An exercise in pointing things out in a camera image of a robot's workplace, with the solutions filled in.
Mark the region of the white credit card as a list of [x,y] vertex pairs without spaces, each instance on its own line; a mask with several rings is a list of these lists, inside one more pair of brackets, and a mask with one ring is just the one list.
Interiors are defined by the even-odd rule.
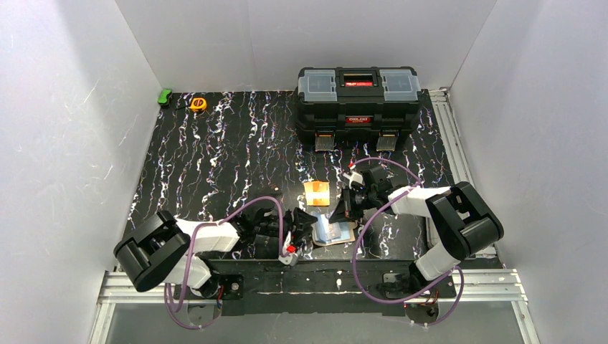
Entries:
[[340,239],[342,237],[341,225],[339,223],[329,224],[325,229],[325,236],[328,242]]

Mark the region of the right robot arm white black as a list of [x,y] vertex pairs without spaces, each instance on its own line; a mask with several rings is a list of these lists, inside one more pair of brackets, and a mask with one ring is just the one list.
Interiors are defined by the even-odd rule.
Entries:
[[356,221],[368,209],[381,209],[390,215],[423,216],[434,224],[439,241],[409,266],[404,285],[411,290],[427,286],[504,236],[497,216],[467,181],[440,188],[407,186],[393,183],[381,167],[345,177],[348,185],[330,223]]

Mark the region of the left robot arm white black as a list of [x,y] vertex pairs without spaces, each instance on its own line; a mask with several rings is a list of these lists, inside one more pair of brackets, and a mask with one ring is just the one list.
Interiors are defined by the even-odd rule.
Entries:
[[279,216],[266,204],[251,206],[225,224],[177,219],[159,211],[125,234],[113,254],[139,292],[186,281],[199,294],[218,280],[202,253],[249,250],[256,259],[273,259],[284,252],[292,262],[317,222],[318,217],[300,208]]

